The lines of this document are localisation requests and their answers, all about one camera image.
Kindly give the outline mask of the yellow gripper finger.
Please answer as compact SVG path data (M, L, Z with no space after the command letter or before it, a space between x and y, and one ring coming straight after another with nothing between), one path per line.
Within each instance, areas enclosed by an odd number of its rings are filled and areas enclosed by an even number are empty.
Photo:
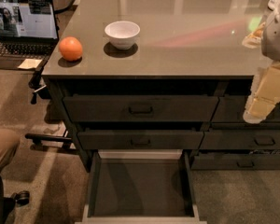
M243 119L247 123L258 124L266 120L280 103L280 62L260 68L253 77L250 90Z

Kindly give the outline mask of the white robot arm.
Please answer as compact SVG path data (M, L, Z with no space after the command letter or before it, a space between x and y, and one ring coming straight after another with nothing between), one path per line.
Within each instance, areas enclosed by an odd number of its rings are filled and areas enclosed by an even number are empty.
M268 8L272 12L266 20L242 42L247 48L261 47L262 54L273 61L253 77L243 114L244 121L251 124L264 121L280 103L280 0L270 0Z

